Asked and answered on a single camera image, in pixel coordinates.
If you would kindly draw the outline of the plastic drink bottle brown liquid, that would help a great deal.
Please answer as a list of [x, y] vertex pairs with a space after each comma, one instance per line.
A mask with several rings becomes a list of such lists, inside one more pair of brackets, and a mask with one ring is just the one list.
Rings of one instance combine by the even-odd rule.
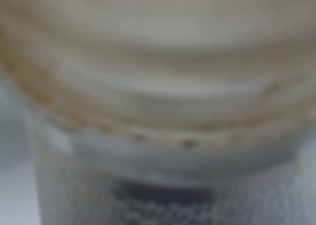
[[0, 0], [43, 225], [313, 225], [316, 0]]

